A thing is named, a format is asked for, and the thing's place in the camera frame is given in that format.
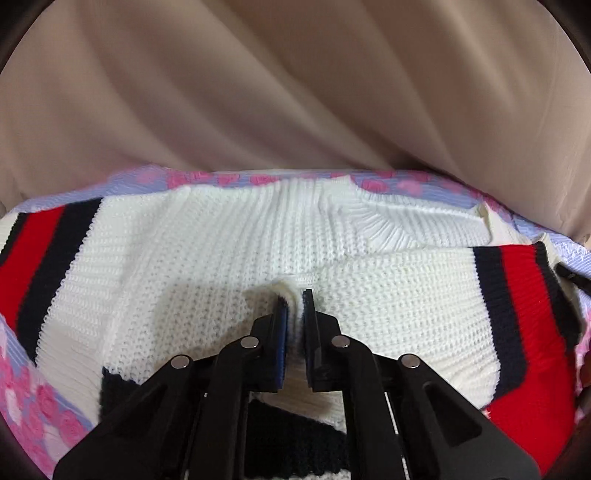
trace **beige fabric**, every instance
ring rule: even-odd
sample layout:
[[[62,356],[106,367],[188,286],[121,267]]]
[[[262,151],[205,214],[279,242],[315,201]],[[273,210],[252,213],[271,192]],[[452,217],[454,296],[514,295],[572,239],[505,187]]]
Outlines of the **beige fabric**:
[[[536,0],[56,0],[0,74],[0,201],[146,162],[416,157],[581,240],[590,112]]]

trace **black stripe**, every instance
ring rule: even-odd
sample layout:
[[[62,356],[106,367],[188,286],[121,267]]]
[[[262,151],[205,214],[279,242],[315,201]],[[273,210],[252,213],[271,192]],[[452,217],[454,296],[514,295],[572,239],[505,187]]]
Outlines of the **black stripe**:
[[[546,247],[542,242],[537,242],[535,244],[535,262],[544,277],[544,283],[546,284],[548,298],[552,305],[552,313],[558,331],[564,338],[567,349],[573,350],[577,343],[579,343],[581,325],[573,306],[564,296],[564,292],[562,291],[558,280],[550,270]]]
[[[103,380],[100,383],[99,419],[102,421],[138,387],[139,385],[133,380],[123,380],[121,375],[112,374],[103,367]]]
[[[71,203],[64,208],[56,231],[37,268],[18,312],[17,338],[31,360],[47,309],[78,253],[101,199]]]
[[[28,217],[29,217],[28,213],[19,213],[17,215],[17,219],[12,224],[12,228],[10,229],[10,234],[8,235],[8,239],[6,240],[6,243],[4,244],[4,247],[2,248],[2,251],[0,252],[0,267],[4,264],[4,262],[8,258],[8,255],[10,254],[10,250],[12,250],[12,247],[16,243],[18,235],[21,233],[22,228],[25,226],[25,222],[27,221]]]
[[[124,402],[138,385],[103,368],[100,418]],[[246,427],[247,478],[304,478],[349,469],[346,435],[315,420],[271,407],[249,405]]]
[[[480,291],[491,319],[492,339],[501,364],[497,399],[519,387],[525,378],[527,363],[521,343],[519,321],[503,268],[502,251],[498,247],[472,249]]]

